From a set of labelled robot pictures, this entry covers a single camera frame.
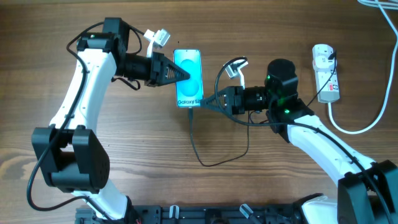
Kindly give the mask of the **white power strip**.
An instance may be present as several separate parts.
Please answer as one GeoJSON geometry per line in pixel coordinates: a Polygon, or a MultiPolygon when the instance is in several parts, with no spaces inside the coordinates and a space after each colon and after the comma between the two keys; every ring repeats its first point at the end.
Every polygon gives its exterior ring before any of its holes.
{"type": "MultiPolygon", "coordinates": [[[[336,51],[327,44],[316,44],[312,48],[313,58],[316,55],[336,54],[336,51]]],[[[330,72],[316,72],[315,82],[317,88],[317,100],[320,103],[333,103],[340,99],[340,88],[336,72],[337,59],[335,58],[335,67],[330,72]]]]}

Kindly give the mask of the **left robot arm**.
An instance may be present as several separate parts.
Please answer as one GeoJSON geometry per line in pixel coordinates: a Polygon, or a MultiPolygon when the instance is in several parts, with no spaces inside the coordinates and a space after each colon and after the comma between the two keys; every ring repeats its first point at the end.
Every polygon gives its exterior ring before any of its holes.
{"type": "Polygon", "coordinates": [[[32,133],[37,157],[34,172],[73,200],[84,200],[100,223],[141,223],[131,199],[109,179],[110,161],[96,136],[101,105],[111,82],[132,89],[187,80],[189,74],[159,52],[170,38],[167,30],[140,31],[119,17],[88,27],[72,44],[76,69],[60,109],[46,128],[32,133]]]}

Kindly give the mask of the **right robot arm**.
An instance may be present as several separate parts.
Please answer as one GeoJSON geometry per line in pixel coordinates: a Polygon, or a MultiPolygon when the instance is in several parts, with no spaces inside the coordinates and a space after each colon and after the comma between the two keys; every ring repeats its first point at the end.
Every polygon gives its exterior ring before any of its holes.
{"type": "Polygon", "coordinates": [[[313,194],[292,205],[291,223],[397,223],[397,166],[376,162],[333,134],[298,97],[295,65],[273,60],[263,86],[228,86],[201,101],[241,124],[237,114],[266,111],[265,126],[308,154],[338,188],[336,200],[313,194]]]}

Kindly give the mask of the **turquoise screen Galaxy smartphone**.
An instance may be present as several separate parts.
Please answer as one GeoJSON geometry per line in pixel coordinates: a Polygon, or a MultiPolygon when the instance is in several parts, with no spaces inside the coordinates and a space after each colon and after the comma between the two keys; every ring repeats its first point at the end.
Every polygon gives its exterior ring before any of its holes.
{"type": "Polygon", "coordinates": [[[198,49],[175,49],[174,63],[190,78],[176,83],[176,102],[179,108],[199,107],[203,99],[201,53],[198,49]]]}

